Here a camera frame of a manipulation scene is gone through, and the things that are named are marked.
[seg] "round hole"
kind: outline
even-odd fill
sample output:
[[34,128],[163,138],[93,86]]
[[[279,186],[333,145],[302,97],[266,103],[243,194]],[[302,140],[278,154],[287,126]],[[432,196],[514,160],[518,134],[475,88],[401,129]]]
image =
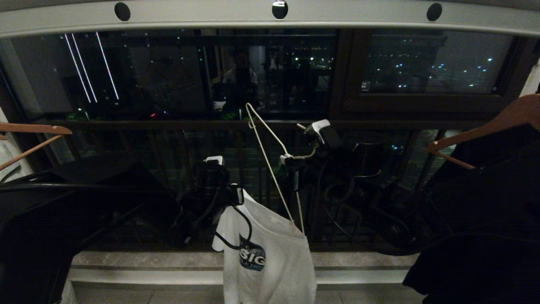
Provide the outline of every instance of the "round hole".
[[285,1],[275,1],[272,4],[272,14],[276,19],[283,19],[289,12],[289,6]]
[[122,2],[118,2],[114,6],[114,13],[118,17],[118,19],[122,21],[128,21],[131,17],[130,8],[125,3],[122,3]]
[[442,5],[440,3],[433,3],[427,12],[429,21],[436,21],[442,14]]

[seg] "tiled floor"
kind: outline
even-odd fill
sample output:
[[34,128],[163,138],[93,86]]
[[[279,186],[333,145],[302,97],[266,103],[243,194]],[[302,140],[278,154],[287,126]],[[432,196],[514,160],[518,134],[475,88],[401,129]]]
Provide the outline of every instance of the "tiled floor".
[[[79,304],[220,304],[223,293],[211,291],[168,292],[156,290],[75,289]],[[317,291],[316,304],[421,304],[424,297],[401,284],[366,284],[352,290]]]

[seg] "white wire hanger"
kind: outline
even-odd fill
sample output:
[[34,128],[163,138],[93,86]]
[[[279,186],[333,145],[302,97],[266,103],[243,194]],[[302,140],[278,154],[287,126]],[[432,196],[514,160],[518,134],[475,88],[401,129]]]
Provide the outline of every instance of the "white wire hanger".
[[[278,188],[278,192],[279,192],[279,196],[281,197],[281,201],[283,202],[283,205],[285,206],[285,210],[287,210],[287,214],[289,215],[289,219],[291,220],[291,225],[295,228],[296,228],[296,225],[294,224],[294,220],[293,220],[293,217],[291,215],[291,212],[289,211],[289,208],[287,207],[287,203],[285,202],[285,199],[283,197],[283,193],[281,192],[281,189],[279,187],[279,184],[278,184],[278,181],[277,179],[275,178],[275,175],[274,175],[274,171],[272,170],[272,166],[270,166],[270,161],[268,160],[268,156],[266,156],[266,151],[265,151],[265,148],[264,146],[262,145],[262,142],[261,142],[261,138],[259,137],[259,133],[257,132],[257,127],[255,126],[255,122],[253,121],[253,117],[251,116],[251,112],[253,114],[255,114],[255,116],[259,119],[259,121],[266,127],[266,129],[268,129],[268,131],[270,131],[270,133],[274,136],[274,138],[278,141],[279,145],[281,145],[281,147],[283,148],[283,151],[285,152],[284,154],[284,157],[285,158],[293,158],[293,159],[306,159],[306,158],[309,158],[309,157],[312,157],[313,155],[315,155],[315,151],[316,149],[318,148],[318,144],[316,144],[313,148],[313,151],[310,155],[305,155],[305,156],[294,156],[292,154],[290,154],[288,151],[287,151],[287,147],[285,147],[285,145],[283,144],[283,142],[279,139],[279,137],[272,131],[272,129],[266,124],[266,122],[261,118],[261,116],[259,116],[259,114],[257,113],[257,111],[255,111],[255,109],[253,108],[253,106],[250,104],[250,103],[246,103],[246,111],[249,115],[249,128],[250,129],[253,129],[253,131],[255,131],[255,136],[257,137],[257,141],[259,141],[259,146],[261,147],[261,150],[262,150],[262,154],[263,156],[265,157],[265,160],[266,160],[266,164],[268,166],[268,170],[270,171],[270,174],[272,174],[272,179],[274,180],[274,183],[275,183],[275,186]],[[302,226],[302,233],[305,235],[305,231],[304,231],[304,225],[303,225],[303,218],[302,218],[302,208],[301,208],[301,204],[300,204],[300,195],[298,194],[298,191],[296,191],[296,200],[298,202],[298,210],[299,210],[299,213],[300,213],[300,224]]]

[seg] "brown window frame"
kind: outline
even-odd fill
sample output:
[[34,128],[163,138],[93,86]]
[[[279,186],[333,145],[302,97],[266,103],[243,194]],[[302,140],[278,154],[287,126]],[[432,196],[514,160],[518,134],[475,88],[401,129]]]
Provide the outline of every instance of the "brown window frame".
[[329,117],[340,120],[487,120],[519,97],[538,60],[540,39],[514,37],[495,94],[361,92],[371,29],[339,33]]

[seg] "wooden hanger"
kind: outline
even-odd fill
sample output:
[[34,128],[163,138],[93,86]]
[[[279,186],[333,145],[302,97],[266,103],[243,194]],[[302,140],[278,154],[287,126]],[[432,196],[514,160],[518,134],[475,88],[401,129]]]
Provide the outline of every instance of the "wooden hanger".
[[[49,133],[57,134],[56,136],[51,137],[50,139],[40,143],[39,145],[21,153],[20,155],[12,158],[10,161],[0,165],[0,171],[7,168],[9,165],[27,157],[28,155],[34,153],[35,151],[41,149],[42,147],[50,144],[51,142],[59,139],[64,135],[71,135],[71,132],[68,128],[60,127],[58,125],[46,125],[46,124],[18,124],[18,123],[5,123],[0,122],[0,131],[1,132],[23,132],[23,133]],[[0,140],[8,139],[6,136],[0,134]]]
[[429,153],[433,153],[450,162],[458,164],[463,168],[469,170],[474,169],[474,166],[451,156],[442,154],[439,152],[439,150],[451,145],[470,141],[475,138],[483,137],[514,127],[519,127],[525,124],[530,124],[533,128],[540,132],[540,94],[522,96],[510,103],[499,113],[499,115],[485,125],[433,142],[428,145],[426,150]]

